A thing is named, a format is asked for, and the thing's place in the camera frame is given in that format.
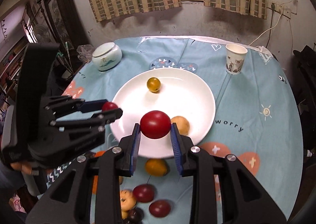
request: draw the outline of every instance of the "orange circle print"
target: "orange circle print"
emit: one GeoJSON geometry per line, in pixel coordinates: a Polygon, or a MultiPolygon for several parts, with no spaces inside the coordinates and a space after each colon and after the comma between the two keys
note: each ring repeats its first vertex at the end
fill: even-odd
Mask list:
{"type": "Polygon", "coordinates": [[[207,151],[209,154],[222,158],[230,154],[230,149],[226,145],[218,142],[206,142],[200,145],[200,147],[207,151]]]}
{"type": "Polygon", "coordinates": [[[255,176],[260,167],[260,157],[255,152],[245,152],[238,156],[238,159],[255,176]]]}

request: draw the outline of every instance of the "power cord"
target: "power cord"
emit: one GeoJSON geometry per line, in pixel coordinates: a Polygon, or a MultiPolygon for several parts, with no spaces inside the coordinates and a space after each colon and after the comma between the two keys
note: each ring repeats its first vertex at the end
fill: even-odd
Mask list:
{"type": "Polygon", "coordinates": [[[275,25],[274,27],[270,28],[270,29],[267,29],[265,32],[263,32],[263,33],[262,33],[260,36],[258,36],[255,40],[253,40],[253,41],[250,43],[250,45],[252,45],[255,41],[257,41],[264,33],[268,32],[269,30],[274,29],[274,28],[279,24],[279,21],[280,21],[280,19],[281,19],[282,14],[283,14],[283,9],[281,9],[280,17],[279,17],[279,19],[278,19],[276,25],[275,25]]]}
{"type": "MultiPolygon", "coordinates": [[[[271,5],[271,8],[272,8],[272,16],[271,16],[270,28],[272,28],[272,22],[273,22],[273,14],[274,14],[274,10],[275,10],[275,4],[272,4],[272,5],[271,5]]],[[[269,32],[269,39],[268,39],[268,43],[267,43],[266,48],[268,48],[268,44],[269,44],[269,42],[270,42],[270,38],[271,38],[271,30],[270,30],[270,32],[269,32]]]]}
{"type": "Polygon", "coordinates": [[[291,20],[290,20],[290,19],[289,19],[289,23],[290,23],[291,36],[292,36],[292,48],[291,48],[291,55],[292,55],[292,53],[293,53],[294,39],[293,39],[292,25],[291,25],[291,20]]]}
{"type": "Polygon", "coordinates": [[[283,4],[280,4],[280,5],[289,4],[289,3],[293,2],[293,1],[294,1],[294,0],[291,0],[290,2],[283,3],[283,4]]]}

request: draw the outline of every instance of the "white plate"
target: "white plate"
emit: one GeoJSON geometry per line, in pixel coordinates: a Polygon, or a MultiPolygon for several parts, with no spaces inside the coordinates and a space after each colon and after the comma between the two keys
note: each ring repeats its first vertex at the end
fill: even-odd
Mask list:
{"type": "MultiPolygon", "coordinates": [[[[161,68],[143,72],[126,82],[113,98],[123,116],[110,125],[117,140],[129,136],[135,123],[147,112],[159,110],[170,119],[183,116],[190,123],[188,136],[198,144],[209,132],[215,117],[215,100],[209,86],[192,72],[177,68],[161,68]],[[151,93],[147,80],[161,82],[159,93],[151,93]]],[[[160,139],[141,134],[139,156],[146,158],[173,157],[170,133],[160,139]]]]}

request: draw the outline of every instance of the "orange fruit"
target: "orange fruit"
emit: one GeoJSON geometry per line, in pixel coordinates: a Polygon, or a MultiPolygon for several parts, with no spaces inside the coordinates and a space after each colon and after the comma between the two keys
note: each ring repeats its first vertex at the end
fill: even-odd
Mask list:
{"type": "Polygon", "coordinates": [[[145,170],[150,175],[162,177],[168,173],[168,165],[162,159],[149,159],[145,164],[145,170]]]}
{"type": "MultiPolygon", "coordinates": [[[[105,151],[99,151],[97,152],[94,157],[100,157],[105,153],[105,151]]],[[[92,193],[96,194],[97,193],[97,186],[98,186],[98,176],[94,176],[93,178],[93,186],[92,186],[92,193]]]]}

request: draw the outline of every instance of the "metal screw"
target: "metal screw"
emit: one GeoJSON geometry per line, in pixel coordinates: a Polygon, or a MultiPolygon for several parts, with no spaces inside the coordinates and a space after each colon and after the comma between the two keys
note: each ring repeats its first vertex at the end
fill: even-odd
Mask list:
{"type": "Polygon", "coordinates": [[[119,152],[121,152],[121,151],[122,151],[122,148],[120,148],[120,147],[118,147],[118,146],[112,148],[112,152],[114,152],[114,153],[119,153],[119,152]]]}
{"type": "Polygon", "coordinates": [[[84,155],[79,155],[77,157],[77,162],[84,162],[87,158],[84,155]]]}
{"type": "Polygon", "coordinates": [[[234,162],[234,161],[236,160],[236,156],[233,155],[233,154],[229,154],[229,155],[227,155],[227,159],[228,159],[229,161],[231,161],[231,162],[234,162]]]}
{"type": "Polygon", "coordinates": [[[193,146],[193,147],[191,147],[191,152],[194,152],[194,153],[196,153],[196,152],[199,152],[201,149],[198,147],[198,146],[193,146]]]}

